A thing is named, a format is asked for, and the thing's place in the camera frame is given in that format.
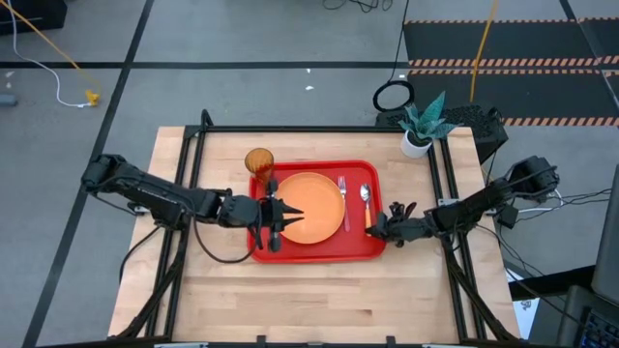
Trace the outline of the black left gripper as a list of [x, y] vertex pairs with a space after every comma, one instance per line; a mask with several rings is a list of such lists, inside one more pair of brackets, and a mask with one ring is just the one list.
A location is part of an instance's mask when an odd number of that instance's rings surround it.
[[[281, 235], [282, 231], [282, 207], [280, 201], [276, 198], [276, 192], [278, 189], [278, 182], [276, 180], [269, 180], [266, 185], [265, 196], [258, 200], [258, 224], [255, 229], [255, 241], [258, 249], [267, 247], [269, 251], [280, 251], [281, 249]], [[290, 207], [286, 204], [283, 205], [283, 212], [285, 214], [302, 214], [303, 211]], [[299, 220], [303, 220], [303, 217], [287, 218], [284, 220], [285, 228]], [[262, 241], [262, 228], [268, 227], [269, 233], [267, 242]]]

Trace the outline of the spoon with orange handle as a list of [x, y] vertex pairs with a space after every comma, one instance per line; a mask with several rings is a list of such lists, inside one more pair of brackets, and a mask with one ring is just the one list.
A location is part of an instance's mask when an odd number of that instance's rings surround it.
[[370, 208], [370, 200], [371, 200], [371, 191], [369, 184], [362, 184], [360, 187], [360, 195], [363, 201], [365, 202], [365, 228], [371, 228], [371, 208]]

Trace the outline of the orange plastic plate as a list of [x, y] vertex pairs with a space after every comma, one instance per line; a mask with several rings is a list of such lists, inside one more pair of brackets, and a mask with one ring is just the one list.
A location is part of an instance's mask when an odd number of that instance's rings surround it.
[[324, 175], [312, 172], [294, 174], [284, 179], [277, 192], [288, 206], [303, 211], [303, 219], [284, 228], [282, 235], [302, 245], [323, 242], [340, 228], [344, 201], [339, 187]]

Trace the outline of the black floor box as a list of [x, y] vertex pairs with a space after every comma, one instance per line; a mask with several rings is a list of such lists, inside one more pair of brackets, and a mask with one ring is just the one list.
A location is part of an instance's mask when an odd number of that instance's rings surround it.
[[[39, 30], [64, 27], [68, 6], [65, 0], [4, 0]], [[0, 36], [13, 32], [12, 13], [0, 4]]]

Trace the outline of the red plastic tray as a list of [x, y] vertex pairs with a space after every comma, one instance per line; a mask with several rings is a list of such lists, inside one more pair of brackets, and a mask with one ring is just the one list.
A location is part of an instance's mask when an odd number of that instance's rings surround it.
[[281, 233], [280, 251], [267, 247], [257, 249], [252, 258], [260, 263], [317, 263], [362, 261], [378, 257], [386, 243], [370, 237], [365, 228], [365, 202], [360, 195], [362, 184], [369, 184], [371, 191], [371, 221], [383, 210], [379, 177], [376, 168], [364, 160], [331, 160], [309, 162], [279, 162], [274, 165], [272, 178], [278, 184], [297, 173], [312, 172], [324, 175], [338, 185], [338, 177], [344, 176], [347, 187], [346, 205], [350, 231], [344, 230], [343, 221], [339, 230], [329, 239], [312, 245], [297, 244], [287, 240]]

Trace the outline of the amber plastic cup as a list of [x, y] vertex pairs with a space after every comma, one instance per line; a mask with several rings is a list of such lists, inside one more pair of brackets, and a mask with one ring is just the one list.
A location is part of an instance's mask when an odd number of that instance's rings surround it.
[[271, 180], [274, 164], [274, 155], [265, 148], [254, 148], [245, 157], [245, 167], [264, 188]]

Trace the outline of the black keyboard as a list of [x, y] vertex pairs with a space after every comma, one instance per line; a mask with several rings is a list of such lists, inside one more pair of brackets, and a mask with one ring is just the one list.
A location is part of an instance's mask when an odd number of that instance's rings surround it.
[[575, 339], [576, 348], [619, 348], [619, 324], [593, 309], [584, 315], [584, 323]]

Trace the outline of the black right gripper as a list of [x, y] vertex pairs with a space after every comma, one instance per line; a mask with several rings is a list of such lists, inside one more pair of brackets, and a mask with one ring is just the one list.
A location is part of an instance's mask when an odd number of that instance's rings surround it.
[[430, 238], [431, 229], [427, 219], [411, 217], [416, 207], [416, 202], [408, 205], [393, 202], [389, 206], [391, 215], [388, 217], [385, 213], [380, 213], [378, 221], [366, 228], [367, 235], [394, 243], [396, 247], [403, 247], [407, 242]]

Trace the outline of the black hazard-striped floor mat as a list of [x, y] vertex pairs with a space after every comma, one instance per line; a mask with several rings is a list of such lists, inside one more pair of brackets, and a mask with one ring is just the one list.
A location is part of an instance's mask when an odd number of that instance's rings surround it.
[[410, 20], [420, 106], [487, 103], [507, 126], [619, 127], [619, 17]]

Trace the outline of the fork with pink handle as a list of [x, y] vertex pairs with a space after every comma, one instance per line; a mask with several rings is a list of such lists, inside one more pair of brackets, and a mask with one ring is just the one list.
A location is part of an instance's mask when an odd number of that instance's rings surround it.
[[346, 205], [347, 187], [346, 187], [346, 181], [345, 181], [345, 177], [344, 176], [339, 176], [338, 177], [338, 185], [339, 185], [340, 195], [342, 197], [342, 201], [343, 201], [343, 204], [344, 204], [343, 226], [344, 226], [344, 230], [346, 232], [349, 232], [350, 231], [350, 222], [349, 222], [349, 216], [348, 216], [347, 205]]

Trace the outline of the black aluminium table frame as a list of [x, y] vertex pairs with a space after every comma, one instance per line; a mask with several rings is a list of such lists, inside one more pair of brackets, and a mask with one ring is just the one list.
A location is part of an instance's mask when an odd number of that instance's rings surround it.
[[[454, 179], [460, 197], [482, 189], [485, 178], [472, 131], [454, 130], [449, 159], [410, 159], [399, 130], [375, 127], [288, 127], [272, 131], [216, 130], [205, 140], [198, 182], [246, 193], [245, 154], [269, 149], [279, 161], [365, 160], [378, 171], [381, 200], [436, 203], [432, 181]], [[436, 239], [388, 246], [360, 262], [262, 264], [246, 258], [246, 236], [236, 229], [201, 225], [189, 249], [177, 302], [163, 298], [156, 330], [175, 310], [178, 341], [454, 343], [454, 299], [445, 254]]]

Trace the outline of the green plant in white pot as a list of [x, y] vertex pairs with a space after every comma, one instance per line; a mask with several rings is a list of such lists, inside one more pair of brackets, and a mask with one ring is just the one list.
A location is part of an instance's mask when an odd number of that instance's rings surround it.
[[398, 121], [404, 130], [400, 142], [401, 151], [411, 159], [424, 156], [436, 139], [445, 139], [458, 127], [442, 117], [446, 93], [441, 92], [425, 110], [419, 111], [414, 103], [404, 107], [406, 116]]

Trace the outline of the white printed paper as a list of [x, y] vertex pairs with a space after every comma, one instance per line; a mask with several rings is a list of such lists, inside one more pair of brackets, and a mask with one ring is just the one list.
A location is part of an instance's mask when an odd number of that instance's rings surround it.
[[539, 300], [537, 298], [513, 300], [519, 334], [523, 339], [530, 337], [538, 304]]

